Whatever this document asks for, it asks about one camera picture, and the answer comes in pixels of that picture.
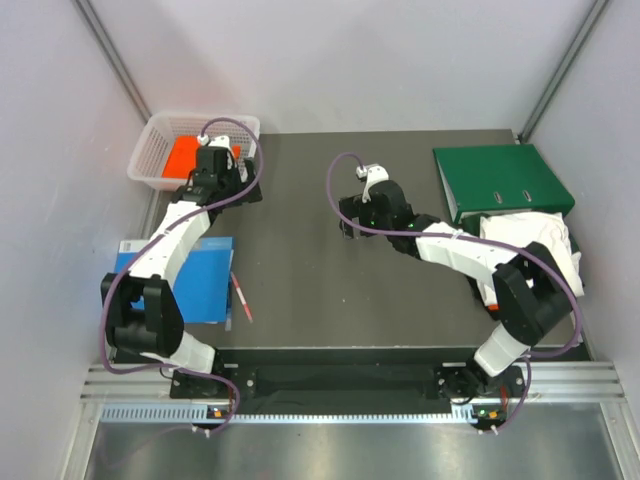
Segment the orange t shirt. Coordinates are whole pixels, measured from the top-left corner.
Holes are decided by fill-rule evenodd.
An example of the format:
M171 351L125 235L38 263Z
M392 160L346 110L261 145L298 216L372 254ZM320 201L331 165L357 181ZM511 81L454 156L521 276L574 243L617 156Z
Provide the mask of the orange t shirt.
M202 172L201 177L203 177L205 173L216 175L213 166L210 168L197 166L196 152L199 147L197 137L178 137L169 153L161 177L165 179L186 180L194 169ZM241 146L231 142L230 151L233 159L227 161L227 169L230 169L233 163L240 158Z

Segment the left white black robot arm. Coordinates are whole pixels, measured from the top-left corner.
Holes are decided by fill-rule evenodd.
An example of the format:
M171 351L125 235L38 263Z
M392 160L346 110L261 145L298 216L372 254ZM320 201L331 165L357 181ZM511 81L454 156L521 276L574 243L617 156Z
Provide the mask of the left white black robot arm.
M173 287L196 242L221 212L263 199L258 171L227 136L199 138L195 168L168 204L151 239L118 273L101 282L102 330L109 346L194 371L205 396L226 387L216 350L185 331Z

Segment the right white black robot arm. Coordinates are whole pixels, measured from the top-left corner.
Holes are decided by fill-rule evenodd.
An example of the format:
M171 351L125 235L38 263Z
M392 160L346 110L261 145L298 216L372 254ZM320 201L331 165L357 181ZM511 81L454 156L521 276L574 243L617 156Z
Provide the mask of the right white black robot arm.
M461 370L478 395L492 394L514 362L535 355L584 294L581 254L559 213L489 216L472 234L415 213L391 180L330 205L346 236L383 235L401 254L456 271L476 286L486 309L496 310L497 326Z

